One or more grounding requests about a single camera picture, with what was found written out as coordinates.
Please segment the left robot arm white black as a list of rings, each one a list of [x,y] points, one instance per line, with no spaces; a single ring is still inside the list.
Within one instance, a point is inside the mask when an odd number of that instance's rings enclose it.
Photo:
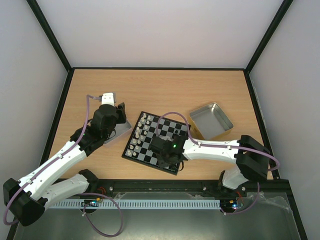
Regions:
[[[5,211],[11,212],[24,227],[36,222],[50,206],[87,190],[94,191],[96,176],[89,170],[56,183],[68,169],[104,145],[116,130],[127,121],[125,104],[101,104],[91,120],[75,131],[70,140],[50,159],[28,175],[3,184]]]

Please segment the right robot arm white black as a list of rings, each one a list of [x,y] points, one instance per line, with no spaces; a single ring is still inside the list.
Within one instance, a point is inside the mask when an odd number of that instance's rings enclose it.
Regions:
[[[161,168],[191,160],[233,164],[221,173],[218,183],[218,191],[224,196],[248,181],[261,183],[268,179],[270,151],[249,135],[227,141],[154,136],[148,149],[156,155]]]

